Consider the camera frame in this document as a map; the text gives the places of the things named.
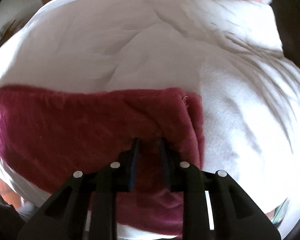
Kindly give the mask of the white bed sheet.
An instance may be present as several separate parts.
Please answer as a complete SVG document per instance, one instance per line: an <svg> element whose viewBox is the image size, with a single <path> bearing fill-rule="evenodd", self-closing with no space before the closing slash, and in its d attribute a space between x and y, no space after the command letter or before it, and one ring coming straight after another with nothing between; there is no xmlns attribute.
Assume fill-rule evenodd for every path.
<svg viewBox="0 0 300 240"><path fill-rule="evenodd" d="M53 0L0 48L0 88L179 88L202 99L204 172L227 172L280 233L300 222L300 68L272 8L243 0ZM136 155L143 152L140 139ZM0 236L30 212L4 205ZM117 239L183 239L117 220Z"/></svg>

